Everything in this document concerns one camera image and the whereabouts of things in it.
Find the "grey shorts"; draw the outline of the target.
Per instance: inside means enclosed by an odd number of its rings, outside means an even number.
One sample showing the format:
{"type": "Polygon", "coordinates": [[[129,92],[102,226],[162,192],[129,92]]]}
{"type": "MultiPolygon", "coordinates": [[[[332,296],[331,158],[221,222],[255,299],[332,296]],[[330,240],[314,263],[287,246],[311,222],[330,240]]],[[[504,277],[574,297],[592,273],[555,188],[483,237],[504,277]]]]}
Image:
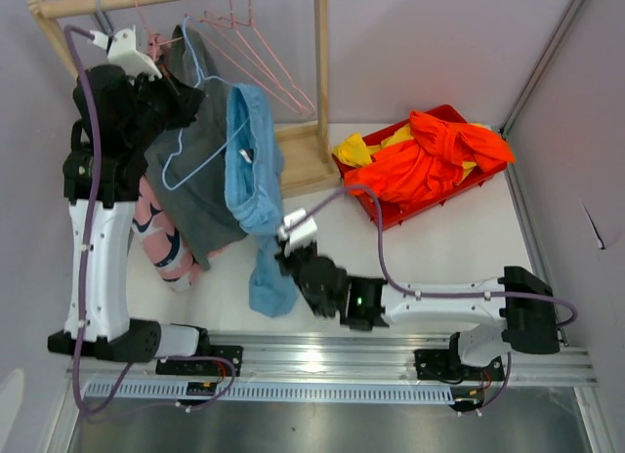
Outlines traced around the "grey shorts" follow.
{"type": "Polygon", "coordinates": [[[154,184],[186,198],[198,219],[212,220],[236,241],[243,231],[225,200],[225,142],[227,141],[227,88],[199,33],[177,25],[165,59],[169,72],[205,93],[196,120],[181,130],[164,131],[146,151],[146,176],[154,184]]]}

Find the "light blue shorts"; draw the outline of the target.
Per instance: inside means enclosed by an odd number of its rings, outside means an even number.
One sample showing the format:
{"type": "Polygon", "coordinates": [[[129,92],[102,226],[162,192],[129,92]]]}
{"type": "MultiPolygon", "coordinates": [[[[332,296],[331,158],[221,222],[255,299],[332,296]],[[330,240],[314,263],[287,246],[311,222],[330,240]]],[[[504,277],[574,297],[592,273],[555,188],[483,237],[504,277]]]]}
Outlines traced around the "light blue shorts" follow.
{"type": "Polygon", "coordinates": [[[225,200],[241,229],[256,239],[249,280],[250,308],[268,317],[288,314],[298,292],[274,255],[284,215],[280,187],[284,159],[275,140],[265,92],[249,84],[230,87],[227,102],[225,200]]]}

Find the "pink patterned shorts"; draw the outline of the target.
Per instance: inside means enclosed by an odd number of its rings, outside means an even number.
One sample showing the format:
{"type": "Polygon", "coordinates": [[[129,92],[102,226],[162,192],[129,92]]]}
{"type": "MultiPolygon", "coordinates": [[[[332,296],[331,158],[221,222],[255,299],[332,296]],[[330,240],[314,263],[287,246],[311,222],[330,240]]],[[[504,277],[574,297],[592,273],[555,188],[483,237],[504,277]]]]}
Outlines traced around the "pink patterned shorts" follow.
{"type": "Polygon", "coordinates": [[[210,218],[198,219],[186,198],[176,198],[143,175],[132,231],[159,277],[174,292],[191,288],[234,236],[210,218]]]}

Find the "yellow shorts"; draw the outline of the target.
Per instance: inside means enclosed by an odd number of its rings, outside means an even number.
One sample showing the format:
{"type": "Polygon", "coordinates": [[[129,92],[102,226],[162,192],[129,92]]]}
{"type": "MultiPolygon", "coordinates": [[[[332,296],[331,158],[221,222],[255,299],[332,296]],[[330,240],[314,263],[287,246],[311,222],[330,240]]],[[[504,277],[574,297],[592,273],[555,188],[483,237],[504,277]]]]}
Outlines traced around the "yellow shorts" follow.
{"type": "Polygon", "coordinates": [[[417,153],[425,152],[433,155],[433,149],[424,148],[423,136],[415,137],[409,123],[403,123],[393,128],[389,136],[384,137],[377,144],[367,144],[359,133],[351,134],[339,145],[333,148],[333,155],[342,163],[350,167],[360,168],[397,155],[410,147],[415,147],[417,153]]]}

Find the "orange shorts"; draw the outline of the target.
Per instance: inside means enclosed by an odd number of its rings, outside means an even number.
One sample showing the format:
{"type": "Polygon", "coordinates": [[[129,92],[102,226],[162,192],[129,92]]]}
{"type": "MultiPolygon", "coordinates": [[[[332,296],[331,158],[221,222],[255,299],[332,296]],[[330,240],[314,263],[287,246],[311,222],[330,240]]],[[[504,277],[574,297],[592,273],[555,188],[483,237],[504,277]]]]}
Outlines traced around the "orange shorts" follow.
{"type": "Polygon", "coordinates": [[[451,192],[474,170],[484,173],[516,161],[511,147],[490,129],[421,111],[412,111],[376,144],[354,133],[333,155],[350,168],[345,185],[364,185],[379,200],[401,207],[451,192]]]}

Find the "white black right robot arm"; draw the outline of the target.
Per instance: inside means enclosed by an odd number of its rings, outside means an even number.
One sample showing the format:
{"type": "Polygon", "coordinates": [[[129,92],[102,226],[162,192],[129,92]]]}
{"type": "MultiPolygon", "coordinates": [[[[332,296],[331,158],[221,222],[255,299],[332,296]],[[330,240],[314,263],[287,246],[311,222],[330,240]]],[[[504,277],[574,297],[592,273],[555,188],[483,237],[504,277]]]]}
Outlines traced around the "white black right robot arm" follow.
{"type": "Polygon", "coordinates": [[[468,378],[506,352],[551,355],[559,352],[552,289],[530,271],[508,266],[502,276],[453,284],[392,285],[381,277],[350,275],[311,244],[275,254],[312,313],[338,318],[355,331],[423,322],[453,322],[445,364],[468,378]]]}

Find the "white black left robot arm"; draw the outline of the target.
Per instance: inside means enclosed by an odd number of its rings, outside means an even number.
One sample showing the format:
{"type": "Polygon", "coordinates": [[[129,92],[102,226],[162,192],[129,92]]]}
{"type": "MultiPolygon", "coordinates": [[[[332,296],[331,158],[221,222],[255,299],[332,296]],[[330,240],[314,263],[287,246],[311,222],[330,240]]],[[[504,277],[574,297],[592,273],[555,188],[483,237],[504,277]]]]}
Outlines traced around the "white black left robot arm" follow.
{"type": "Polygon", "coordinates": [[[200,344],[200,329],[131,317],[126,272],[145,152],[162,132],[194,121],[204,94],[169,73],[129,76],[103,64],[78,79],[72,97],[80,117],[62,165],[72,294],[64,327],[49,336],[47,349],[120,363],[174,356],[189,374],[202,374],[212,352],[200,344]]]}

